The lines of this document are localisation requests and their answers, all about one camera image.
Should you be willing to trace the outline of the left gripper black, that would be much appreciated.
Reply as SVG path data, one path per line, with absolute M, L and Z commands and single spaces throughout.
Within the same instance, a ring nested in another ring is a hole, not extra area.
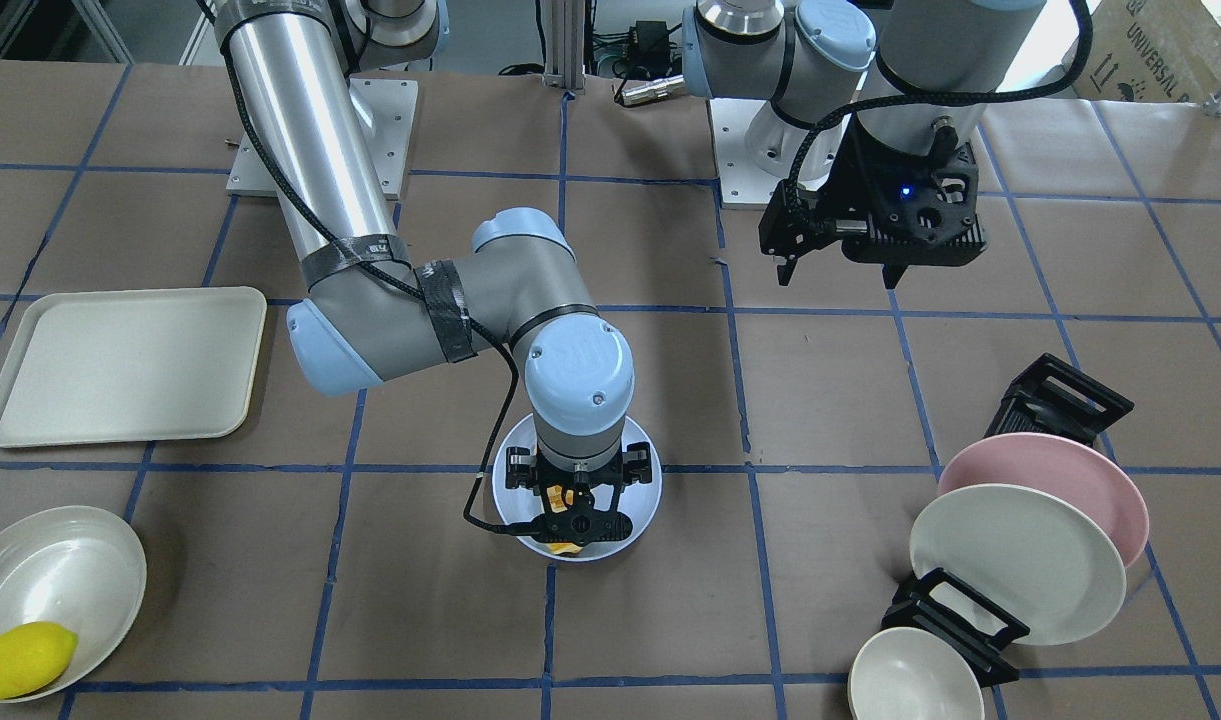
M 853 264 L 882 265 L 885 290 L 895 290 L 910 266 L 963 266 L 988 250 L 977 182 L 974 150 L 954 126 L 933 127 L 924 155 L 852 126 L 821 190 L 799 192 L 790 207 L 788 182 L 775 188 L 759 250 L 777 256 L 777 282 L 788 287 L 799 259 L 838 242 Z

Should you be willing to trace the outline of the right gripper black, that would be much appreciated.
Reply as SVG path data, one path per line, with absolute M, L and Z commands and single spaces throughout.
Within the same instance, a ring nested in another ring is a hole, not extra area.
M 505 488 L 527 489 L 538 495 L 542 513 L 529 521 L 505 524 L 505 535 L 529 537 L 538 542 L 568 541 L 578 545 L 593 542 L 624 541 L 632 533 L 632 520 L 618 510 L 621 493 L 634 483 L 652 480 L 648 442 L 636 442 L 615 452 L 607 465 L 597 470 L 564 471 L 540 452 L 523 447 L 505 448 Z M 543 492 L 560 484 L 575 493 L 570 510 L 545 513 Z

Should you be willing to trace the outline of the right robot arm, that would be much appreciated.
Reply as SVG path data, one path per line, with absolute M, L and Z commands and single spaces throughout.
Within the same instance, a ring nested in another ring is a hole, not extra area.
M 632 351 L 593 306 L 556 220 L 501 211 L 479 225 L 468 256 L 418 266 L 389 217 L 349 76 L 432 56 L 444 4 L 217 1 L 211 17 L 308 288 L 287 312 L 306 380 L 348 395 L 499 351 L 531 401 L 534 445 L 487 448 L 481 466 L 542 509 L 481 528 L 581 547 L 632 541 L 623 492 L 659 469 L 648 442 L 624 439 Z

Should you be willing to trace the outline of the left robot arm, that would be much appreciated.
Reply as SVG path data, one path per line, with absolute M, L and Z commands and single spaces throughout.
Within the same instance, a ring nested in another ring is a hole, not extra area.
M 988 249 L 969 137 L 1040 1 L 696 1 L 683 77 L 709 99 L 759 103 L 747 149 L 775 179 L 758 223 L 788 284 L 834 243 L 888 288 L 912 266 Z

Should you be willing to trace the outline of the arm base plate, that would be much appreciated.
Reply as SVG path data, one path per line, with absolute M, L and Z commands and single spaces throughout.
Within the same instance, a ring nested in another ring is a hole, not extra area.
M 734 209 L 764 209 L 808 131 L 780 118 L 769 101 L 720 96 L 709 101 L 709 124 L 720 200 Z
M 410 79 L 358 79 L 326 96 L 274 92 L 255 100 L 254 124 L 284 123 L 261 140 L 287 179 L 322 193 L 330 181 L 369 173 L 374 190 L 396 201 L 405 188 L 418 92 Z

